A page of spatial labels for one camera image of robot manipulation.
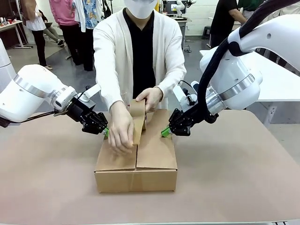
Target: black polo shirt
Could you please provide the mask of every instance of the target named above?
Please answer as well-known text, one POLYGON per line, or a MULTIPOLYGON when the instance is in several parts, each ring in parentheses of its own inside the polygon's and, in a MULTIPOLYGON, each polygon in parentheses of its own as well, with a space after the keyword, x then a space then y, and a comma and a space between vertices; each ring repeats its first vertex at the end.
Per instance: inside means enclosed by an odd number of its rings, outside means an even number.
POLYGON ((229 14, 229 11, 237 8, 238 4, 236 0, 219 0, 210 33, 228 36, 234 25, 234 18, 229 14))
POLYGON ((153 71, 153 26, 154 12, 143 30, 138 28, 123 9, 123 16, 131 35, 133 53, 133 96, 156 84, 153 71))

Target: neck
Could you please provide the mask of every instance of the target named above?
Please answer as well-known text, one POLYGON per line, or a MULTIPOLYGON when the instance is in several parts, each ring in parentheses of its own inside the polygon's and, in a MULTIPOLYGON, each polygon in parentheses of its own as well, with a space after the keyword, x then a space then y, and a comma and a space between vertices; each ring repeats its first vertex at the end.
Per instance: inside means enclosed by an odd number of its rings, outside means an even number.
POLYGON ((132 13, 128 10, 128 8, 126 8, 126 13, 129 16, 129 18, 136 24, 136 26, 141 30, 144 29, 149 19, 151 18, 151 14, 146 19, 136 18, 134 15, 132 15, 132 13))

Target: black bag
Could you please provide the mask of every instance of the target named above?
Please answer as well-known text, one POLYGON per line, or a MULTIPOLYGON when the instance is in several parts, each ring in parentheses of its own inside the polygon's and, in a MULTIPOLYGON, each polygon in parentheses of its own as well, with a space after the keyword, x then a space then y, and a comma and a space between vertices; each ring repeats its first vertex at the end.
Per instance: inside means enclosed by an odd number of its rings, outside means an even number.
POLYGON ((110 8, 108 7, 106 0, 102 0, 102 3, 103 3, 104 18, 106 19, 107 17, 109 17, 112 14, 112 12, 111 12, 110 8))

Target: table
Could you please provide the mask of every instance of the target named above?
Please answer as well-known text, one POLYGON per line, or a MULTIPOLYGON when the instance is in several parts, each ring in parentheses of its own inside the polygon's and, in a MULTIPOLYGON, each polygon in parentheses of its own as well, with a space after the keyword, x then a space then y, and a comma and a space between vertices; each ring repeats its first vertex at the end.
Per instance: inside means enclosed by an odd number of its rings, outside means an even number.
POLYGON ((21 37, 20 37, 20 33, 18 31, 18 28, 17 28, 17 25, 20 25, 20 24, 22 24, 22 21, 16 21, 16 22, 13 22, 12 24, 0 27, 0 32, 8 30, 8 29, 15 28, 15 32, 17 33, 17 36, 18 36, 18 39, 19 39, 19 43, 20 43, 20 46, 17 46, 15 48, 22 48, 22 49, 32 48, 31 46, 24 46, 23 45, 23 42, 22 42, 21 37))
POLYGON ((259 222, 300 218, 300 167, 248 111, 224 110, 173 137, 176 192, 99 194, 103 137, 67 116, 10 127, 0 146, 0 221, 7 224, 259 222))
MULTIPOLYGON (((208 51, 201 50, 200 54, 203 56, 208 51)), ((263 122, 268 127, 277 110, 278 102, 300 101, 300 77, 256 52, 243 55, 240 59, 247 68, 253 69, 255 65, 255 68, 262 73, 263 82, 260 85, 261 93, 257 102, 268 109, 263 122)))
POLYGON ((184 50, 184 44, 186 41, 186 28, 187 28, 187 22, 192 22, 191 19, 187 18, 186 20, 176 20, 180 26, 181 33, 182 33, 182 42, 181 42, 181 48, 184 50))
POLYGON ((235 30, 235 29, 238 29, 240 27, 241 23, 238 22, 238 21, 234 21, 234 25, 233 25, 233 28, 232 30, 235 30))

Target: desk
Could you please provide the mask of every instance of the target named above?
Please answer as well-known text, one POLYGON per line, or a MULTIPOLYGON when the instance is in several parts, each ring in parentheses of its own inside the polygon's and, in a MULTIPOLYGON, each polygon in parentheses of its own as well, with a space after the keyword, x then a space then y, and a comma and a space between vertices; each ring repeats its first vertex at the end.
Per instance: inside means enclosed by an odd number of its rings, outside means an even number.
POLYGON ((17 36, 18 36, 18 39, 19 39, 19 43, 20 43, 20 46, 15 47, 15 48, 22 48, 22 49, 28 49, 28 48, 31 48, 31 47, 29 47, 29 46, 24 46, 24 45, 23 45, 23 42, 22 42, 22 40, 21 40, 19 31, 18 31, 18 28, 17 28, 17 25, 18 25, 18 24, 19 24, 19 25, 22 24, 22 21, 16 21, 16 22, 13 22, 12 24, 9 24, 9 25, 0 27, 0 32, 5 31, 5 30, 8 30, 8 29, 13 29, 13 28, 15 28, 15 32, 17 33, 17 36))
MULTIPOLYGON (((201 50, 203 56, 209 50, 201 50)), ((258 102, 262 103, 268 113, 264 125, 269 126, 277 110, 276 102, 299 102, 300 101, 300 77, 287 69, 277 65, 267 58, 252 52, 240 57, 247 68, 256 66, 261 71, 263 82, 258 102)))
POLYGON ((235 30, 235 29, 237 29, 237 28, 239 28, 240 27, 240 22, 238 22, 238 21, 234 21, 234 24, 233 24, 233 28, 232 28, 232 30, 235 30))
POLYGON ((182 33, 182 42, 181 42, 181 48, 182 50, 184 49, 184 44, 185 44, 185 41, 186 41, 186 28, 187 28, 187 22, 192 22, 191 19, 187 18, 186 20, 179 20, 177 21, 179 26, 180 26, 180 29, 181 29, 181 33, 182 33))
POLYGON ((9 128, 15 131, 0 146, 5 224, 300 218, 300 167, 248 111, 224 110, 216 123, 195 125, 190 137, 173 137, 176 192, 99 194, 93 171, 103 137, 83 133, 67 116, 9 128))

